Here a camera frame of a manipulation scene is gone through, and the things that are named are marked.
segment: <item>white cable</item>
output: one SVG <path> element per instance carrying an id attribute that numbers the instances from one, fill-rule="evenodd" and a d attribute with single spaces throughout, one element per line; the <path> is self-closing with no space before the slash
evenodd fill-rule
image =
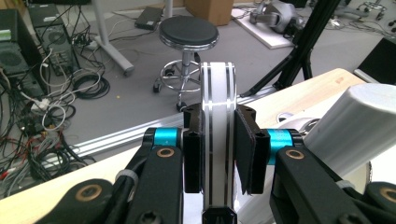
<path id="1" fill-rule="evenodd" d="M 114 28 L 116 28 L 116 26 L 117 26 L 118 24 L 120 24 L 120 23 L 122 23 L 122 22 L 125 22 L 125 21 L 132 21 L 132 20 L 133 20 L 133 19 L 126 19 L 126 20 L 123 20 L 123 21 L 117 21 L 117 22 L 113 25 L 113 27 L 112 27 L 111 30 L 110 30 L 110 33 L 108 33 L 107 36 L 111 36 L 111 35 L 113 34 Z"/>
<path id="2" fill-rule="evenodd" d="M 2 75 L 4 80 L 6 81 L 6 83 L 8 85 L 8 88 L 11 90 L 11 84 L 9 83 L 9 80 L 8 80 L 8 77 L 6 76 L 6 74 L 4 74 L 2 67 L 0 67 L 0 74 Z"/>
<path id="3" fill-rule="evenodd" d="M 62 83 L 62 84 L 50 84 L 50 83 L 48 83 L 48 81 L 46 79 L 44 79 L 43 66 L 48 66 L 48 64 L 46 63 L 46 60 L 50 57 L 51 54 L 52 54 L 52 49 L 49 49 L 49 54 L 47 55 L 47 57 L 44 58 L 43 62 L 40 64 L 39 73 L 40 73 L 41 80 L 43 80 L 43 82 L 47 86 L 50 86 L 50 87 L 62 87 L 64 85 L 67 85 L 69 78 L 67 78 L 65 73 L 64 73 L 64 83 Z"/>
<path id="4" fill-rule="evenodd" d="M 45 113 L 43 116 L 43 119 L 41 120 L 41 125 L 43 126 L 44 130 L 46 130 L 47 132 L 58 130 L 64 124 L 64 120 L 66 119 L 66 111 L 64 110 L 63 107 L 61 107 L 60 105 L 50 105 L 48 111 L 50 111 L 53 107 L 57 107 L 57 108 L 61 109 L 64 115 L 62 117 L 62 121 L 60 122 L 60 124 L 58 124 L 55 128 L 50 129 L 50 128 L 46 128 L 46 126 L 44 124 L 44 121 L 47 117 L 48 112 Z"/>

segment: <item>metal bolt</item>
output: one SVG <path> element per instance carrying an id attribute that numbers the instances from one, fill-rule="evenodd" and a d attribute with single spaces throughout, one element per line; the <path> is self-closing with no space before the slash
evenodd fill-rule
<path id="1" fill-rule="evenodd" d="M 157 156 L 161 158 L 172 157 L 175 154 L 175 151 L 172 148 L 161 148 L 157 151 Z"/>
<path id="2" fill-rule="evenodd" d="M 302 160 L 304 158 L 303 152 L 294 149 L 287 150 L 286 155 L 295 160 Z"/>

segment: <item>black cable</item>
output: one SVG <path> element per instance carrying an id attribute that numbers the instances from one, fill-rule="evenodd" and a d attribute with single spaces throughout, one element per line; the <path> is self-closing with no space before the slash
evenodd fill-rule
<path id="1" fill-rule="evenodd" d="M 71 149 L 70 146 L 67 145 L 66 141 L 64 140 L 64 135 L 63 135 L 62 133 L 60 133 L 60 138 L 61 138 L 61 143 L 62 143 L 62 145 L 64 146 L 64 148 L 66 149 L 66 151 L 67 151 L 76 161 L 79 161 L 79 162 L 82 162 L 82 163 L 88 165 L 87 162 L 85 162 L 82 158 L 80 158 L 80 157 L 78 156 L 78 154 L 76 154 L 76 152 L 74 152 L 73 149 Z"/>
<path id="2" fill-rule="evenodd" d="M 87 90 L 79 91 L 80 87 L 87 82 L 97 82 L 97 84 Z M 73 91 L 76 92 L 76 96 L 80 99 L 98 99 L 108 94 L 110 83 L 104 77 L 100 77 L 99 80 L 99 76 L 97 75 L 87 75 L 74 81 Z"/>

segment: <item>floor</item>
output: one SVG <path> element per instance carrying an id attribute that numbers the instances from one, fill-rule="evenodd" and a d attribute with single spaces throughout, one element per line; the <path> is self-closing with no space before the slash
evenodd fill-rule
<path id="1" fill-rule="evenodd" d="M 352 1 L 351 8 L 355 8 L 362 1 Z M 396 4 L 387 1 L 388 11 L 381 21 L 376 21 L 375 10 L 365 18 L 365 24 L 375 28 L 385 27 L 394 19 L 392 11 L 396 11 Z M 311 8 L 298 9 L 297 12 L 307 20 Z M 140 11 L 123 14 L 137 17 Z M 174 15 L 190 15 L 184 8 L 174 10 Z M 121 36 L 135 36 L 147 33 L 146 30 L 134 28 L 134 21 L 125 20 L 124 16 L 113 15 L 106 19 L 107 30 L 112 35 L 110 39 Z M 352 28 L 348 23 L 358 19 L 355 15 L 345 15 L 338 18 L 338 22 L 346 24 L 343 29 L 327 26 L 318 39 L 311 56 L 312 71 L 318 76 L 334 68 L 344 68 L 353 72 L 363 59 L 370 53 L 383 37 L 368 30 Z M 268 49 L 262 42 L 249 34 L 235 21 L 228 25 L 219 26 L 219 42 L 210 50 L 200 52 L 203 62 L 232 62 L 236 69 L 237 93 L 249 90 L 274 66 L 279 64 L 292 47 Z M 71 119 L 70 127 L 64 131 L 70 145 L 81 144 L 108 134 L 131 129 L 135 126 L 163 119 L 177 114 L 176 93 L 163 88 L 160 93 L 154 93 L 154 80 L 166 63 L 181 58 L 181 53 L 163 44 L 158 31 L 141 37 L 126 37 L 125 40 L 114 41 L 113 45 L 135 67 L 130 77 L 122 75 L 121 70 L 105 53 L 95 52 L 96 57 L 106 64 L 106 74 L 111 90 L 101 99 L 85 101 L 76 100 L 74 106 L 76 115 Z M 297 76 L 295 82 L 303 81 L 303 76 Z M 187 105 L 200 102 L 200 94 L 193 93 L 183 96 Z M 100 160 L 131 145 L 112 148 L 106 153 L 101 152 L 96 157 Z"/>

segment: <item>black device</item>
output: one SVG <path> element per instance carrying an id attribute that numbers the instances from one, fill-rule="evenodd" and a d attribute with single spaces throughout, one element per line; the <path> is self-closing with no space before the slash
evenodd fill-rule
<path id="1" fill-rule="evenodd" d="M 101 180 L 82 182 L 37 223 L 59 221 L 59 211 L 73 222 L 100 218 L 106 223 L 182 223 L 182 184 L 186 192 L 196 193 L 205 184 L 201 105 L 188 106 L 183 112 L 183 131 L 146 130 L 141 147 L 119 172 L 112 189 Z M 336 182 L 343 179 L 304 146 L 297 131 L 260 129 L 255 117 L 254 109 L 237 106 L 234 159 L 242 191 L 248 194 L 262 193 L 265 167 L 270 158 L 276 160 L 270 199 L 276 223 L 396 223 L 395 185 L 370 183 L 363 195 L 348 185 L 340 188 Z M 292 142 L 274 150 L 285 139 Z M 68 212 L 62 210 L 64 206 L 78 209 Z M 231 207 L 210 207 L 203 212 L 202 223 L 235 224 L 237 214 Z"/>
<path id="2" fill-rule="evenodd" d="M 134 26 L 145 30 L 154 30 L 161 20 L 163 10 L 158 7 L 146 7 L 137 18 Z"/>
<path id="3" fill-rule="evenodd" d="M 39 74 L 42 57 L 19 11 L 0 9 L 0 18 L 0 66 L 3 72 L 11 86 L 20 85 L 19 88 L 32 97 L 44 95 L 46 86 Z"/>
<path id="4" fill-rule="evenodd" d="M 396 85 L 396 38 L 383 37 L 354 73 L 368 82 Z"/>
<path id="5" fill-rule="evenodd" d="M 91 0 L 29 0 L 31 4 L 87 5 Z"/>
<path id="6" fill-rule="evenodd" d="M 35 34 L 56 76 L 72 74 L 80 67 L 58 9 L 54 4 L 32 4 L 28 7 Z"/>

